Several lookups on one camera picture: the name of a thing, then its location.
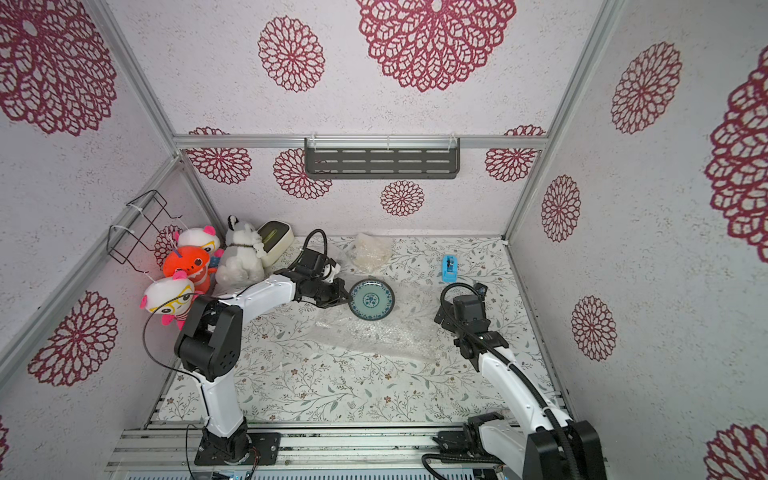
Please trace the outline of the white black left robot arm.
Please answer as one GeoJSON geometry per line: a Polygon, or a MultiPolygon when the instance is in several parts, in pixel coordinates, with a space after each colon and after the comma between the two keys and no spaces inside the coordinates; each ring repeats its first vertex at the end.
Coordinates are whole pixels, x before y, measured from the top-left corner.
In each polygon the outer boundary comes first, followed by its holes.
{"type": "Polygon", "coordinates": [[[245,420],[234,380],[243,323],[300,300],[326,309],[347,304],[350,295],[342,278],[329,282],[275,274],[235,296],[193,300],[174,351],[183,369],[201,384],[209,433],[230,438],[245,420]]]}

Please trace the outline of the blue patterned green plate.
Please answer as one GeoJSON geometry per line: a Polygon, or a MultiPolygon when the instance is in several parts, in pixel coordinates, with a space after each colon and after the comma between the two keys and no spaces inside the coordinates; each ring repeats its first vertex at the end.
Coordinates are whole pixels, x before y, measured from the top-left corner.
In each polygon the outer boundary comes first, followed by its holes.
{"type": "Polygon", "coordinates": [[[394,290],[384,281],[361,280],[350,290],[350,311],[362,320],[382,320],[394,310],[394,307],[394,290]]]}

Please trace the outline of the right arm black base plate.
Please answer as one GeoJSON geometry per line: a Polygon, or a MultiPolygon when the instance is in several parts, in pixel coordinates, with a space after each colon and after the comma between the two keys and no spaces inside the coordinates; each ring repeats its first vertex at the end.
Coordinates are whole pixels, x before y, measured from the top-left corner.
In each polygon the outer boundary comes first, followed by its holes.
{"type": "Polygon", "coordinates": [[[460,430],[439,431],[432,440],[437,444],[439,454],[443,457],[461,459],[498,460],[498,457],[487,452],[480,439],[480,427],[488,422],[504,420],[499,412],[485,413],[469,417],[460,430]]]}

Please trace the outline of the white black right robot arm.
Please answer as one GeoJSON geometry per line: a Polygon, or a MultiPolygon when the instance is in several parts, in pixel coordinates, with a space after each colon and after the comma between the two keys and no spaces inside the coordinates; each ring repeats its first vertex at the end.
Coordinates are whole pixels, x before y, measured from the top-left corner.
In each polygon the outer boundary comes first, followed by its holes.
{"type": "Polygon", "coordinates": [[[435,322],[455,334],[462,357],[499,393],[512,415],[469,418],[458,433],[433,439],[446,462],[495,463],[519,479],[605,479],[607,470],[595,428],[575,421],[519,368],[509,343],[490,331],[484,303],[470,295],[442,300],[435,322]]]}

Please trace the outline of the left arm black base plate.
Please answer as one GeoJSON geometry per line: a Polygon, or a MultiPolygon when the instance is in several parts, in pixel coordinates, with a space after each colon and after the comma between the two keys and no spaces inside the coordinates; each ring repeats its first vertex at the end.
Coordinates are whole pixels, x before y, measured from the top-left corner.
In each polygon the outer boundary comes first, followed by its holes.
{"type": "Polygon", "coordinates": [[[193,464],[195,466],[271,466],[277,461],[282,435],[278,432],[249,432],[243,420],[229,437],[214,434],[209,427],[202,439],[193,464]]]}

